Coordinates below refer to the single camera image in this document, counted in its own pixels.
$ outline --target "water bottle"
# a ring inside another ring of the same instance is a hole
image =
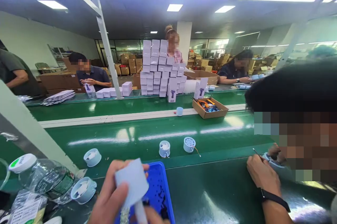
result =
[[[75,175],[59,162],[37,159],[33,154],[19,157],[8,169],[19,174],[19,182],[25,189],[44,195],[57,204],[71,201],[71,189],[78,181]]]

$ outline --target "blue plastic tray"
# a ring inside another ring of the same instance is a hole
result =
[[[150,206],[153,207],[159,215],[163,211],[168,215],[171,224],[175,224],[172,202],[170,197],[169,185],[167,183],[167,177],[165,172],[165,166],[162,162],[150,163],[150,169],[148,170],[149,189],[143,200],[148,200]],[[134,207],[130,209],[130,217],[134,215]],[[120,214],[115,220],[114,224],[120,223]]]

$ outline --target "stack of boxes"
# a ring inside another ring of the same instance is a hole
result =
[[[183,93],[187,76],[186,64],[174,63],[167,56],[167,40],[143,41],[143,71],[140,72],[142,95],[168,96],[169,102],[176,101],[177,93]]]

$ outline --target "smartwatch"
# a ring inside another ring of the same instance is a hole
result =
[[[283,206],[287,210],[287,212],[290,212],[290,208],[288,206],[288,203],[286,203],[282,198],[280,198],[279,196],[276,196],[275,194],[267,192],[267,191],[263,190],[262,188],[259,188],[259,189],[261,189],[261,201],[262,201],[262,203],[267,201],[267,200],[271,200],[271,201],[274,201],[274,202],[280,204],[281,206]]]

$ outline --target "wall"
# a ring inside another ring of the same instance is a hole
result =
[[[22,58],[36,76],[35,63],[58,66],[47,44],[98,59],[95,41],[59,28],[0,11],[0,40],[6,48]]]

